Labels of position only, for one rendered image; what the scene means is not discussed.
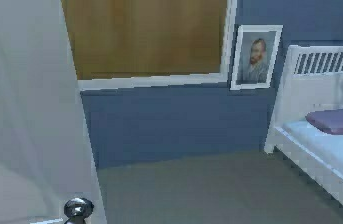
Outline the white framed window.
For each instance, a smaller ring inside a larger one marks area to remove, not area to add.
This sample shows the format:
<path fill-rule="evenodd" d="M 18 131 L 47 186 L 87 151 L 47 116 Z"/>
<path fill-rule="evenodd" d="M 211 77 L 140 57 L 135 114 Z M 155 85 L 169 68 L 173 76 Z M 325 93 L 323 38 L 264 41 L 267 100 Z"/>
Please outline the white framed window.
<path fill-rule="evenodd" d="M 238 0 L 60 0 L 81 90 L 227 80 Z"/>

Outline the white framed portrait picture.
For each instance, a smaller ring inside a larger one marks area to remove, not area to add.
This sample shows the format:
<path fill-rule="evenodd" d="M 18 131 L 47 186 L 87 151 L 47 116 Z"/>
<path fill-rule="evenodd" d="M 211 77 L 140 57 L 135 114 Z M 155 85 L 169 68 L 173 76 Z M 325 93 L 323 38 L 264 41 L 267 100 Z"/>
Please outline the white framed portrait picture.
<path fill-rule="evenodd" d="M 230 89 L 269 88 L 280 45 L 282 25 L 240 25 Z"/>

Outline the white room door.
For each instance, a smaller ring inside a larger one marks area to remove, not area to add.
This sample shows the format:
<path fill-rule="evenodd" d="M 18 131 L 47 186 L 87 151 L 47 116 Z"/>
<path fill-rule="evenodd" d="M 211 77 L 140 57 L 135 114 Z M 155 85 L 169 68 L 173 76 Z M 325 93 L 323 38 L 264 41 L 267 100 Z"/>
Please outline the white room door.
<path fill-rule="evenodd" d="M 60 0 L 0 0 L 0 224 L 107 224 Z"/>

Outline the white slatted bed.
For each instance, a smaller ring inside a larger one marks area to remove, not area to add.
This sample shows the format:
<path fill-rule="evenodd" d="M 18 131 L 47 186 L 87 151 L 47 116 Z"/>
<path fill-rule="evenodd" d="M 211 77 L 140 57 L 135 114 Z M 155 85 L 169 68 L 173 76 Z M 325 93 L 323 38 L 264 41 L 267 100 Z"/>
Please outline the white slatted bed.
<path fill-rule="evenodd" d="M 343 109 L 343 46 L 289 46 L 264 151 L 282 152 L 343 206 L 343 135 L 305 119 L 337 109 Z"/>

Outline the purple pillow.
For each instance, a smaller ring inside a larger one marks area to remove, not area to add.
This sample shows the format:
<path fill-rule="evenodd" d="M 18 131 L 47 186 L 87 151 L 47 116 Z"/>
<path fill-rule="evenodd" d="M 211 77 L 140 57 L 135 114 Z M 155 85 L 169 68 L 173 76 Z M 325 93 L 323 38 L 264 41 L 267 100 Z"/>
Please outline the purple pillow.
<path fill-rule="evenodd" d="M 305 119 L 324 133 L 343 135 L 343 108 L 310 112 Z"/>

